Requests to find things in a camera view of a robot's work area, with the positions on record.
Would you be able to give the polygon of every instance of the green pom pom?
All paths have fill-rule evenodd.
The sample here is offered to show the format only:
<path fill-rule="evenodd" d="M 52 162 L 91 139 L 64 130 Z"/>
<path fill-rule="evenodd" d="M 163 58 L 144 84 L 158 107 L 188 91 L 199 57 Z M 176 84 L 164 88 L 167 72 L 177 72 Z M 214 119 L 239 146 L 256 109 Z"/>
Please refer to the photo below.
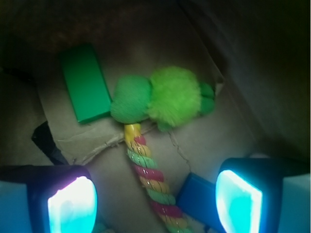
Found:
<path fill-rule="evenodd" d="M 202 95 L 200 114 L 205 115 L 211 113 L 215 108 L 215 93 L 207 83 L 200 83 L 200 89 Z"/>
<path fill-rule="evenodd" d="M 175 127 L 190 121 L 200 111 L 200 87 L 190 70 L 180 67 L 159 69 L 152 74 L 151 84 L 148 109 L 151 119 Z"/>
<path fill-rule="evenodd" d="M 129 75 L 119 79 L 111 116 L 123 124 L 133 124 L 148 118 L 147 108 L 151 98 L 151 85 L 142 76 Z"/>
<path fill-rule="evenodd" d="M 200 114 L 211 113 L 215 108 L 215 101 L 206 97 L 202 98 Z"/>

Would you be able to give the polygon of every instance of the blue plastic piece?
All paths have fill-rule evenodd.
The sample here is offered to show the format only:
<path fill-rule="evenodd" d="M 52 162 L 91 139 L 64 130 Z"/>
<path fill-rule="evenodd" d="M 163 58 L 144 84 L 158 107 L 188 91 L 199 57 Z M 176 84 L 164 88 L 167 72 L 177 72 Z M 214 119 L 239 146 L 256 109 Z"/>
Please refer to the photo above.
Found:
<path fill-rule="evenodd" d="M 177 196 L 176 204 L 194 219 L 218 232 L 225 232 L 218 217 L 213 183 L 190 173 Z"/>

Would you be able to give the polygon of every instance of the bird toy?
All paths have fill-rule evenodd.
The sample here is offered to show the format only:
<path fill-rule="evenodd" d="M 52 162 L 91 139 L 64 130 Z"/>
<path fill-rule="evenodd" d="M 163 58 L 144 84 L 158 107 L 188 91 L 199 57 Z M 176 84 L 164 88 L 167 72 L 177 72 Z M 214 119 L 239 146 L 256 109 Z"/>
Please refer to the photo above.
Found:
<path fill-rule="evenodd" d="M 156 70 L 150 80 L 125 76 L 116 86 L 111 115 L 124 124 L 127 155 L 151 198 L 153 210 L 171 233 L 192 231 L 183 212 L 175 205 L 175 197 L 140 133 L 140 122 L 150 118 L 165 132 L 213 109 L 213 89 L 206 83 L 199 83 L 193 72 L 180 67 Z"/>

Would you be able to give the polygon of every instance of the twisted rope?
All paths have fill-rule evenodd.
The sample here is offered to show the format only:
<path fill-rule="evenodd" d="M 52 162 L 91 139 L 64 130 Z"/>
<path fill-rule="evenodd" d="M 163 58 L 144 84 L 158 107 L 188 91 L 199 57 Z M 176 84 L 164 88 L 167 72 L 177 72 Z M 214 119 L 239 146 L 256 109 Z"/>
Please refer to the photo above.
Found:
<path fill-rule="evenodd" d="M 135 164 L 140 182 L 152 199 L 153 210 L 164 221 L 169 232 L 192 233 L 181 209 L 175 206 L 175 197 L 164 182 L 163 173 L 158 170 L 156 162 L 151 157 L 145 138 L 140 133 L 140 124 L 125 125 L 124 137 L 128 147 L 127 155 Z"/>

